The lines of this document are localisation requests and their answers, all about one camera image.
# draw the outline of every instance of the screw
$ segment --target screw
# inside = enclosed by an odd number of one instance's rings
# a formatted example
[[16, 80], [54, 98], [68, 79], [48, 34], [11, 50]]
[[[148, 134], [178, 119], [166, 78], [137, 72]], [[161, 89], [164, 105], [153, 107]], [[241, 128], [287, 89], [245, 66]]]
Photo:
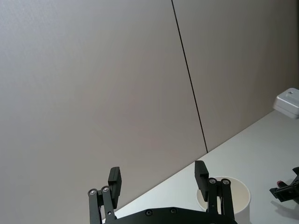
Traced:
[[145, 215], [146, 216], [151, 216], [152, 214], [153, 214], [153, 211], [150, 210], [150, 209], [148, 209], [148, 210], [145, 211]]
[[90, 195], [94, 195], [94, 194], [95, 194], [95, 190], [91, 190], [91, 191], [89, 191], [89, 194], [90, 194]]
[[175, 208], [170, 209], [170, 213], [175, 214], [177, 213], [177, 210]]

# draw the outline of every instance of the white paper cup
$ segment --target white paper cup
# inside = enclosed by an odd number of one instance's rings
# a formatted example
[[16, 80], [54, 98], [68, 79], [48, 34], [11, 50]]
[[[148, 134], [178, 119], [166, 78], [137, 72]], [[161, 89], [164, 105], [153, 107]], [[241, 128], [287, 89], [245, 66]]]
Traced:
[[[238, 224], [250, 224], [249, 219], [249, 204], [251, 195], [244, 183], [228, 176], [214, 177], [216, 180], [221, 181], [223, 178], [231, 181], [232, 199], [235, 213], [235, 221]], [[198, 189], [196, 192], [196, 198], [199, 206], [205, 211], [207, 208], [207, 202], [204, 201], [201, 191]], [[220, 199], [217, 197], [218, 213], [221, 214]]]

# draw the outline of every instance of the white electrical box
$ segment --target white electrical box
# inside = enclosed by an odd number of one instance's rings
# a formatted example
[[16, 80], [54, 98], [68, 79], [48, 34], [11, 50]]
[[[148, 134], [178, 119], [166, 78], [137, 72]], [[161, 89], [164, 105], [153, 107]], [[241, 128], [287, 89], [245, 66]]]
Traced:
[[299, 118], [299, 90], [290, 88], [276, 97], [273, 108], [286, 116]]

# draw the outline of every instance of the white table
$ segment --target white table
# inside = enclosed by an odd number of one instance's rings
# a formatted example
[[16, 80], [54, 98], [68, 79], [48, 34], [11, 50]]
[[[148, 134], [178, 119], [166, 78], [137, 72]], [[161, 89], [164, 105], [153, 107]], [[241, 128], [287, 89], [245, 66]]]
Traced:
[[[299, 120], [271, 112], [200, 159], [210, 176], [231, 176], [247, 185], [252, 224], [299, 223], [299, 206], [294, 201], [281, 203], [269, 192], [278, 180], [289, 183], [295, 178], [292, 169], [299, 166]], [[119, 209], [116, 216], [158, 207], [200, 210], [196, 190], [193, 163]]]

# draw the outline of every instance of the gray wall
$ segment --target gray wall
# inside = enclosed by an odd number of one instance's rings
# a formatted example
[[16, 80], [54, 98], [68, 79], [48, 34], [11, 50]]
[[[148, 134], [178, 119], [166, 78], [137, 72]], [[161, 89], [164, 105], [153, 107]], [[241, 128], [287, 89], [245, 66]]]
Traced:
[[205, 152], [169, 1], [4, 1], [0, 223], [89, 222], [120, 166], [119, 207]]
[[174, 0], [209, 150], [298, 87], [296, 0]]

